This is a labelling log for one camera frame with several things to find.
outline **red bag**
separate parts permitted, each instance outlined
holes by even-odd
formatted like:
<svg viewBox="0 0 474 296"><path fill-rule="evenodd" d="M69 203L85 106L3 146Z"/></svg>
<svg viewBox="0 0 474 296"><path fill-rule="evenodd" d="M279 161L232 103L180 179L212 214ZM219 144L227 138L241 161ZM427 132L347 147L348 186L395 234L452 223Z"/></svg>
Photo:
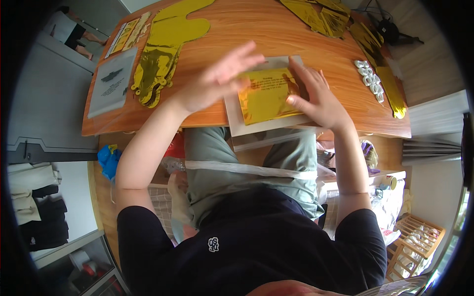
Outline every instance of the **red bag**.
<svg viewBox="0 0 474 296"><path fill-rule="evenodd" d="M174 135L174 138L171 141L171 144L168 146L168 149L166 149L163 157L165 156L171 156L180 159L186 158L184 154L184 138L181 133L176 133Z"/></svg>

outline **black shorts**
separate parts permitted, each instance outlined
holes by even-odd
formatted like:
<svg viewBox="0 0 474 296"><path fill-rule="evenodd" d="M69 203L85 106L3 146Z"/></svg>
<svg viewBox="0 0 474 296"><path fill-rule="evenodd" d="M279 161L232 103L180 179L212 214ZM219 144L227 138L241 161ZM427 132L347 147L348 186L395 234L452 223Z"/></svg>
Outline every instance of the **black shorts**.
<svg viewBox="0 0 474 296"><path fill-rule="evenodd" d="M82 36L84 35L84 32L86 29L79 24L77 24L69 37L67 38L66 42L64 44L72 49L76 49L76 47L79 45L77 40L81 39Z"/></svg>

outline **tape roll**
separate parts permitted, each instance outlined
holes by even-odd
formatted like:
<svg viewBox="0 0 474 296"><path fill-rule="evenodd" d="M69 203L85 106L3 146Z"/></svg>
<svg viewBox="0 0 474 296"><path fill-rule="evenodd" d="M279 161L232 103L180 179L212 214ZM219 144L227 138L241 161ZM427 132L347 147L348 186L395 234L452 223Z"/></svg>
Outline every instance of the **tape roll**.
<svg viewBox="0 0 474 296"><path fill-rule="evenodd" d="M382 182L380 185L381 185L380 188L387 187L388 190L395 190L395 188L397 187L397 178L394 176L385 176L382 179Z"/></svg>

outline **logo patch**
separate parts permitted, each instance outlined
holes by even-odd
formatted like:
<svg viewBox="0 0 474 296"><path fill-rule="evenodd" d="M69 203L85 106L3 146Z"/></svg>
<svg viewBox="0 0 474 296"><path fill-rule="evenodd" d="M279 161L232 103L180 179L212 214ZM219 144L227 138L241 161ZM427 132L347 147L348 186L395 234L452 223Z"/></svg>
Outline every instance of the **logo patch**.
<svg viewBox="0 0 474 296"><path fill-rule="evenodd" d="M210 252L217 252L219 251L219 239L217 237L212 237L208 241L209 251Z"/></svg>

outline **white strap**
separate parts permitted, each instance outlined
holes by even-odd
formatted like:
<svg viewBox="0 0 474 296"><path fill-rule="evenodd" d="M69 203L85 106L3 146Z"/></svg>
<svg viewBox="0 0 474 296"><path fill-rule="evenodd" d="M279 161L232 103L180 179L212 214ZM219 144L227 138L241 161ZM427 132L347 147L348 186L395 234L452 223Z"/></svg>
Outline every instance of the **white strap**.
<svg viewBox="0 0 474 296"><path fill-rule="evenodd" d="M218 161L185 161L188 170L224 170L232 173L252 174L265 177L294 178L301 180L315 180L317 171L297 171L275 168L264 168L256 165L241 163L226 163Z"/></svg>

